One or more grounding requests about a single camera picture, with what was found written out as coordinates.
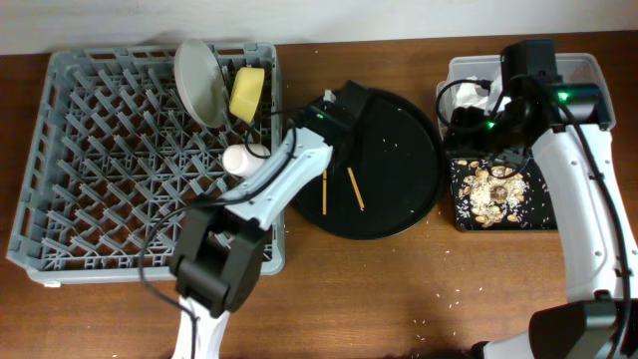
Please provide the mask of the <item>wooden chopstick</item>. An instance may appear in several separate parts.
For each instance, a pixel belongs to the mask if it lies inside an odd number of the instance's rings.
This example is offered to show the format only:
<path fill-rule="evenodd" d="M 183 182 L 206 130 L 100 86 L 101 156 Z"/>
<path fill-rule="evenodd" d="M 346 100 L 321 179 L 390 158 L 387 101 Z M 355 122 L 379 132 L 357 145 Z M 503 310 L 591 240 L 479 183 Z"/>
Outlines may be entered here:
<path fill-rule="evenodd" d="M 322 215 L 327 215 L 327 181 L 328 173 L 327 170 L 324 170 L 322 174 Z"/>
<path fill-rule="evenodd" d="M 360 189 L 356 180 L 356 177 L 354 175 L 353 169 L 350 167 L 347 167 L 347 172 L 350 178 L 350 182 L 357 200 L 357 203 L 359 205 L 360 210 L 363 212 L 365 210 L 365 203 L 363 201 L 362 195 L 360 193 Z"/>

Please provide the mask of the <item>white paper napkin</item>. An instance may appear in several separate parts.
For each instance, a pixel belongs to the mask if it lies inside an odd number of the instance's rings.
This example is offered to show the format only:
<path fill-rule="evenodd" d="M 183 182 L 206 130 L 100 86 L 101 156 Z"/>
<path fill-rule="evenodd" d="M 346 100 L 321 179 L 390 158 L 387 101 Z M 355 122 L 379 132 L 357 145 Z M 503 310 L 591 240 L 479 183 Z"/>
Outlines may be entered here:
<path fill-rule="evenodd" d="M 475 107 L 489 115 L 495 108 L 502 92 L 502 77 L 497 75 L 490 83 L 489 89 L 475 84 L 461 84 L 453 97 L 453 107 Z"/>

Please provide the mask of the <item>pink plastic cup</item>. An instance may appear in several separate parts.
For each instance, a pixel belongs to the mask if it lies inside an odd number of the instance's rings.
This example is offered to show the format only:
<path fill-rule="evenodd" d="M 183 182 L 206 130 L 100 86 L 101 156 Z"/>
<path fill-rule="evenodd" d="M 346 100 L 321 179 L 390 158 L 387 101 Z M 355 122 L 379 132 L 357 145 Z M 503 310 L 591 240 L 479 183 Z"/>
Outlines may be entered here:
<path fill-rule="evenodd" d="M 231 145 L 222 154 L 223 168 L 231 175 L 249 178 L 270 156 L 270 150 L 261 144 Z"/>

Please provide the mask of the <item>yellow plastic bowl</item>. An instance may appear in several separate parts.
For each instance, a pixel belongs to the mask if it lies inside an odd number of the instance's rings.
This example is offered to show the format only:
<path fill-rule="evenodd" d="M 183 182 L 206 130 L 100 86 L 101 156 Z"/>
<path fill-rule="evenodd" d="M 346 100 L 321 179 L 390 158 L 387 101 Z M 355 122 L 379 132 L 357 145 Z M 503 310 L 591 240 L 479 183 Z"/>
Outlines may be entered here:
<path fill-rule="evenodd" d="M 229 110 L 246 124 L 254 120 L 264 82 L 265 70 L 262 68 L 243 67 L 236 73 Z"/>

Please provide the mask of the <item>grey round plate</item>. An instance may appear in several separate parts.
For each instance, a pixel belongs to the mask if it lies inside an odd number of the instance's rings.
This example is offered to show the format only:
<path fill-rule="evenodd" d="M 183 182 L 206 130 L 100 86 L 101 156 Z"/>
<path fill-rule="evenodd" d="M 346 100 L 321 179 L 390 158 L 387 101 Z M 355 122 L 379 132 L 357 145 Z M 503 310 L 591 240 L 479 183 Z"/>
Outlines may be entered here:
<path fill-rule="evenodd" d="M 223 126 L 229 95 L 211 48 L 199 39 L 185 40 L 177 48 L 173 73 L 179 98 L 190 116 L 204 127 Z"/>

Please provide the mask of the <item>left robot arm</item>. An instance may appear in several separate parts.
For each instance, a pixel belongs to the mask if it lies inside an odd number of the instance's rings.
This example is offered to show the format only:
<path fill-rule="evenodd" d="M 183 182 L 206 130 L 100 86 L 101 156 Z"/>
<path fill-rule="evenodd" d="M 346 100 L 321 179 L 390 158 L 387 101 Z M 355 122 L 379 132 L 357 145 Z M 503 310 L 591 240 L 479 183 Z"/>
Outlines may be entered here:
<path fill-rule="evenodd" d="M 285 139 L 254 175 L 185 211 L 169 271 L 182 312 L 176 358 L 216 358 L 231 313 L 260 276 L 269 231 L 309 182 L 350 155 L 373 92 L 348 81 L 296 114 Z"/>

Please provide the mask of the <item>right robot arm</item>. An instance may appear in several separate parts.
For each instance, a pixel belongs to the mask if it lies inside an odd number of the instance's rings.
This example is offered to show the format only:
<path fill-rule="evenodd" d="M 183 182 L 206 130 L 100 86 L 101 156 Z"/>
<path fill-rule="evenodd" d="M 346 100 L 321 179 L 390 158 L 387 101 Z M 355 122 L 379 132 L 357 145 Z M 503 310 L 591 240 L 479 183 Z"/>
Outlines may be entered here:
<path fill-rule="evenodd" d="M 534 313 L 521 334 L 477 343 L 474 355 L 635 357 L 637 244 L 616 180 L 616 119 L 598 61 L 559 53 L 547 39 L 456 57 L 436 110 L 454 158 L 514 172 L 536 163 L 564 256 L 566 303 Z"/>

